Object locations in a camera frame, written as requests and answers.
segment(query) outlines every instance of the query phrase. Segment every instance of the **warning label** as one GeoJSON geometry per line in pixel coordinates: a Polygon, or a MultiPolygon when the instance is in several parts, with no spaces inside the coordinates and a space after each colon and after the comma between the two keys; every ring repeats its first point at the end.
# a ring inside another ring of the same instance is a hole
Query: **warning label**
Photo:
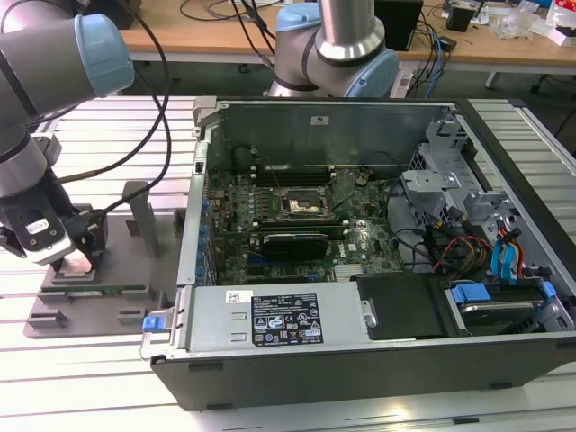
{"type": "Polygon", "coordinates": [[[252,297],[252,343],[257,347],[323,342],[316,294],[252,297]]]}

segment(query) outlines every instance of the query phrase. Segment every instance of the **circuit board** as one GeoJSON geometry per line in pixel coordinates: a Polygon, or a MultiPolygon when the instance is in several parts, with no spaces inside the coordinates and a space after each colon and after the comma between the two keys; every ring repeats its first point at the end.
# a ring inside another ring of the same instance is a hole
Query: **circuit board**
{"type": "Polygon", "coordinates": [[[258,187],[249,175],[214,173],[208,196],[218,284],[333,282],[401,271],[381,216],[381,182],[364,175],[342,169],[316,187],[258,187]],[[284,236],[307,236],[322,246],[313,245],[314,256],[300,245],[287,257],[269,256],[265,243],[284,236]]]}

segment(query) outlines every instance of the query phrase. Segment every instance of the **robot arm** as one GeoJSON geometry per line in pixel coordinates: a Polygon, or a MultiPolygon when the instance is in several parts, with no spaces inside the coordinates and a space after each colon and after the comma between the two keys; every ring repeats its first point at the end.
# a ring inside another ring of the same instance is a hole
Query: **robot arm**
{"type": "Polygon", "coordinates": [[[384,47],[374,0],[318,0],[284,7],[276,24],[270,96],[383,97],[400,62],[384,47]]]}
{"type": "Polygon", "coordinates": [[[0,246],[42,265],[76,248],[90,260],[91,247],[102,242],[90,234],[89,219],[71,204],[25,123],[130,86],[134,70],[120,32],[105,16],[65,19],[59,6],[31,3],[53,21],[40,25],[32,8],[31,27],[0,35],[0,246]]]}

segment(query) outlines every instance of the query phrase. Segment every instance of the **metal holder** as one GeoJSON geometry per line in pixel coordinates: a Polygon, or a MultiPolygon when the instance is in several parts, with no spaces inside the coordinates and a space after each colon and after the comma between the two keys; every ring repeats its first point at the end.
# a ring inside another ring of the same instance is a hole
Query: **metal holder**
{"type": "MultiPolygon", "coordinates": [[[[128,182],[124,194],[142,186],[128,182]]],[[[150,311],[169,307],[176,295],[182,242],[181,216],[154,216],[143,194],[130,202],[133,218],[108,217],[102,263],[87,272],[73,265],[50,268],[24,335],[29,338],[126,335],[141,332],[150,311]]]]}

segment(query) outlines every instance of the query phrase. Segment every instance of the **motherboard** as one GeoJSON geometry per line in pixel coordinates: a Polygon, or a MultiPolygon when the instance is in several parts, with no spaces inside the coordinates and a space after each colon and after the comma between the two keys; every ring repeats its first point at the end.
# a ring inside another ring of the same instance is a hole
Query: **motherboard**
{"type": "Polygon", "coordinates": [[[401,271],[383,217],[386,185],[359,168],[292,176],[211,173],[217,284],[347,282],[353,275],[401,271]]]}

